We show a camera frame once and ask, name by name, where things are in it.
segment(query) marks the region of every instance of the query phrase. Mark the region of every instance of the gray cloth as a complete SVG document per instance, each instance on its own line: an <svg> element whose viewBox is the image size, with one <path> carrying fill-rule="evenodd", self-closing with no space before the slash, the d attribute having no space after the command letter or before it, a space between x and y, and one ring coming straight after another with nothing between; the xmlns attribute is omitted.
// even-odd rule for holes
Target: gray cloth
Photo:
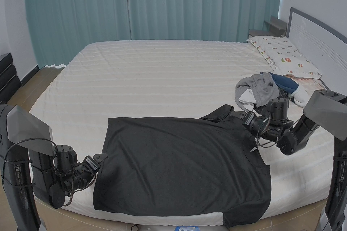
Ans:
<svg viewBox="0 0 347 231"><path fill-rule="evenodd" d="M236 85L235 101L244 111L243 103L239 101L241 95L248 89L251 89L256 100L256 106L264 106L271 99L277 98L279 95L278 86L272 79L270 73L264 72L263 74L253 74L251 77L241 79Z"/></svg>

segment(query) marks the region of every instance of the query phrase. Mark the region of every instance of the bed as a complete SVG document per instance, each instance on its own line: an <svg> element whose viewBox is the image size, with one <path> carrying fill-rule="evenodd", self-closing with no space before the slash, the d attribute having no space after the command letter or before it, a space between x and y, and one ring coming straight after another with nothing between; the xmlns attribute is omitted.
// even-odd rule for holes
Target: bed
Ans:
<svg viewBox="0 0 347 231"><path fill-rule="evenodd" d="M337 36L307 17L291 10L289 39L317 64L323 73L322 81L330 89L346 94L346 85L331 79L332 67L335 72L339 67L341 77L347 75L347 57L341 51L341 43L338 49L333 49L334 55L332 51L324 51L322 45ZM315 38L309 36L310 43L305 41L307 33ZM346 46L347 39L338 39ZM323 57L312 55L312 49L308 49L317 48L317 44ZM322 58L330 63L328 69L320 67ZM271 67L250 43L190 40L93 43L63 69L30 112L52 128L55 143L72 146L81 160L86 155L101 153L110 117L199 118L225 103L240 110L234 100L235 85L241 78L263 71L271 71ZM310 94L321 88L310 80L303 85ZM301 114L302 108L291 103L289 119L295 121ZM306 148L294 155L285 156L275 147L260 149L260 153L271 166L272 185L271 203L263 218L327 197L333 136L324 129L319 128ZM90 217L142 225L222 225L222 213L140 217L96 211L93 188L75 194L66 209Z"/></svg>

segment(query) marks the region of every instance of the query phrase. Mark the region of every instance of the tile floor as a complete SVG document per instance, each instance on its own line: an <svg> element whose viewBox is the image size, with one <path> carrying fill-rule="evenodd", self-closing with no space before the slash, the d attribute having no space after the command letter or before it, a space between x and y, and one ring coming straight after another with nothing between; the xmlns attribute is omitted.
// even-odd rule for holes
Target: tile floor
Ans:
<svg viewBox="0 0 347 231"><path fill-rule="evenodd" d="M25 86L21 87L8 104L20 105L29 111L38 97L61 72L61 68L45 67L37 72ZM235 226L231 231L313 231L326 200L296 210L259 220L251 225ZM16 223L9 208L6 195L0 188L0 230L16 229ZM63 209L53 209L37 201L39 215L44 219L48 231L130 231L131 224L99 220Z"/></svg>

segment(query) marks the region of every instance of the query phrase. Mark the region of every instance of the pillow with tulip print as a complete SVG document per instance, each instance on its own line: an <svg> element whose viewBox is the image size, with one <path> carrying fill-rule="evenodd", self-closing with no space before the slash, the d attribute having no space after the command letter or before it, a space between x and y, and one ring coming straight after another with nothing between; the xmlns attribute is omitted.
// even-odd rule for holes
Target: pillow with tulip print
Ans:
<svg viewBox="0 0 347 231"><path fill-rule="evenodd" d="M263 55L275 73L297 78L319 79L315 65L286 37L257 36L248 39Z"/></svg>

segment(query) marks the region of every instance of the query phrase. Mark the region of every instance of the headboard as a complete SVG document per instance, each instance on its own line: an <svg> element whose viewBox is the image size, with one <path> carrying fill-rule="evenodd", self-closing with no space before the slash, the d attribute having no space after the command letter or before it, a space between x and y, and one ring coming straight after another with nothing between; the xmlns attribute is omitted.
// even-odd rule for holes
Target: headboard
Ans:
<svg viewBox="0 0 347 231"><path fill-rule="evenodd" d="M318 68L321 81L328 89L347 95L347 38L344 35L291 8L287 38Z"/></svg>

